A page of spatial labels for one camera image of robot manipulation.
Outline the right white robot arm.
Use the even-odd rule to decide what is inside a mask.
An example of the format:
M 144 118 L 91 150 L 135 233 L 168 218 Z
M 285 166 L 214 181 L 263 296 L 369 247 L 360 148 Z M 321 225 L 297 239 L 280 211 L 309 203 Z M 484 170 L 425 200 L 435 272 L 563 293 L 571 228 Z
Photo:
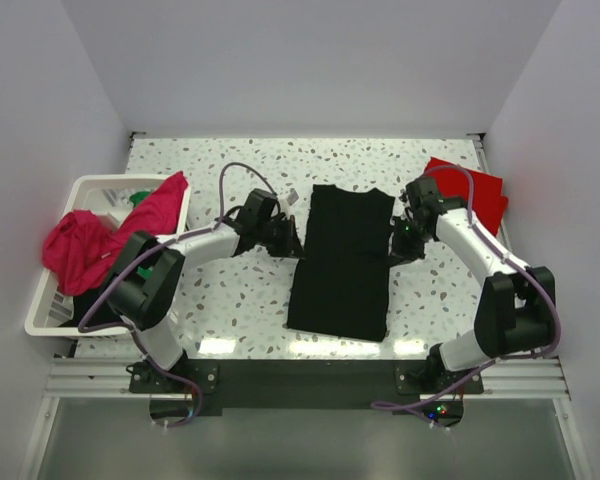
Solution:
M 472 328 L 431 347 L 422 368 L 407 374 L 410 385 L 431 391 L 490 361 L 531 357 L 537 349 L 556 346 L 555 278 L 548 268 L 531 267 L 511 254 L 464 208 L 405 213 L 392 223 L 394 265 L 423 259 L 425 245 L 437 241 L 462 260 L 481 287 Z

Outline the black t-shirt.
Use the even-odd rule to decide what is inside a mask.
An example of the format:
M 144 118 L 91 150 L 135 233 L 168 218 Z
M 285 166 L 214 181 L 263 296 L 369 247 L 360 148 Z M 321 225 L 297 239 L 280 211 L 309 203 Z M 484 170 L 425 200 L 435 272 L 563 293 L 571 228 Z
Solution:
M 389 239 L 394 198 L 316 185 L 304 257 L 298 261 L 287 327 L 381 342 L 387 334 Z

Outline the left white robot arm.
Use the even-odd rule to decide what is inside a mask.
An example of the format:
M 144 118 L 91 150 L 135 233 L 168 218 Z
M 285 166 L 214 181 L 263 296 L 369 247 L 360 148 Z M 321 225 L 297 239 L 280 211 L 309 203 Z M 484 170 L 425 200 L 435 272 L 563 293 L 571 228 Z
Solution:
M 304 254 L 295 219 L 285 215 L 251 226 L 228 220 L 181 235 L 158 237 L 139 231 L 128 239 L 100 298 L 120 317 L 161 383 L 178 382 L 192 389 L 197 382 L 168 319 L 184 269 L 233 258 L 256 246 L 274 258 L 299 259 Z

